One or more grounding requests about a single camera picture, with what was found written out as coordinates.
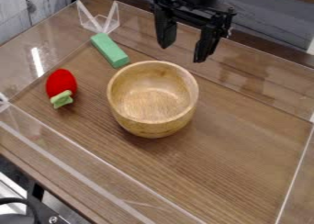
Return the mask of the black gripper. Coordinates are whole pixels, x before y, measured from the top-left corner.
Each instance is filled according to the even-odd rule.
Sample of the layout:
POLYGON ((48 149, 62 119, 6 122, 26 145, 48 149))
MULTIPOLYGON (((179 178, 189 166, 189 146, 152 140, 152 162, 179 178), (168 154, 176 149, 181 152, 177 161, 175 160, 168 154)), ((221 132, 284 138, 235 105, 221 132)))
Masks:
POLYGON ((236 15, 235 9, 219 0, 153 0, 153 4, 156 5, 156 42, 161 49, 167 49, 176 39, 176 22, 171 11, 180 11, 200 17, 225 16, 199 19, 195 22, 195 27, 201 30, 201 34, 193 50, 193 62, 204 62, 213 54, 219 40, 229 36, 231 18, 236 15))

